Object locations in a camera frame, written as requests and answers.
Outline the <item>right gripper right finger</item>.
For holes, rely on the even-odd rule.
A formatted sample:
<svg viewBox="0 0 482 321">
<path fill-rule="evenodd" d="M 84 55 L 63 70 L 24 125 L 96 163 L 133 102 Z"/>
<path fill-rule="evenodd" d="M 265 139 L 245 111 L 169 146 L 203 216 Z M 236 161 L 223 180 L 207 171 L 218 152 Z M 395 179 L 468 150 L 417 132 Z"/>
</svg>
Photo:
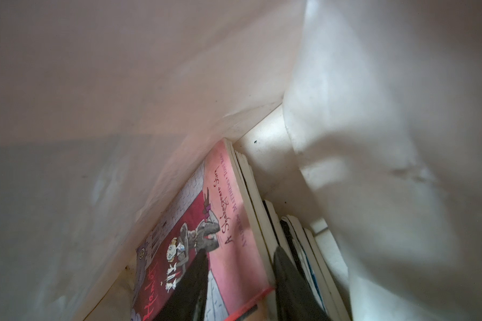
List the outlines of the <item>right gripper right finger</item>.
<svg viewBox="0 0 482 321">
<path fill-rule="evenodd" d="M 282 247 L 274 252 L 273 270 L 278 320 L 331 320 Z"/>
</svg>

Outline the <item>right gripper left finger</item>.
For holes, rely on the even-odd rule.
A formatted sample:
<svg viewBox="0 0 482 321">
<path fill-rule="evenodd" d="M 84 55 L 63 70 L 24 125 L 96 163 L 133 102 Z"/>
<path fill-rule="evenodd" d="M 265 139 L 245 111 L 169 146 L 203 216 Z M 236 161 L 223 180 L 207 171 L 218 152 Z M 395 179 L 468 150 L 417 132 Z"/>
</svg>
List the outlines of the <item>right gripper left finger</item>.
<svg viewBox="0 0 482 321">
<path fill-rule="evenodd" d="M 208 291 L 209 259 L 200 250 L 154 320 L 204 320 Z"/>
</svg>

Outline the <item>red cover book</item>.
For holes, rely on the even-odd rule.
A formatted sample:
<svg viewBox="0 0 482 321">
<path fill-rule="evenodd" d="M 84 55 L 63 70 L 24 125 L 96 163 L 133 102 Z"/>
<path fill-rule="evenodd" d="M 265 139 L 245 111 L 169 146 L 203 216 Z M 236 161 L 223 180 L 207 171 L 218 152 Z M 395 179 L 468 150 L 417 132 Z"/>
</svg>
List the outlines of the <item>red cover book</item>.
<svg viewBox="0 0 482 321">
<path fill-rule="evenodd" d="M 154 320 L 204 250 L 206 320 L 276 320 L 264 213 L 246 158 L 218 141 L 137 248 L 131 319 Z"/>
</svg>

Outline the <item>cream canvas tote bag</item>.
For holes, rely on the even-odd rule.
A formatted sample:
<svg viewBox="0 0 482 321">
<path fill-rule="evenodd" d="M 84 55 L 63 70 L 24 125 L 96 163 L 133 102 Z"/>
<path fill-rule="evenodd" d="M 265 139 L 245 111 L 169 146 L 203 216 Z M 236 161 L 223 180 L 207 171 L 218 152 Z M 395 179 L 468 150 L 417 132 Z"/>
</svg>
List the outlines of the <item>cream canvas tote bag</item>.
<svg viewBox="0 0 482 321">
<path fill-rule="evenodd" d="M 0 1 L 0 320 L 122 320 L 213 145 L 354 320 L 482 320 L 482 1 Z"/>
</svg>

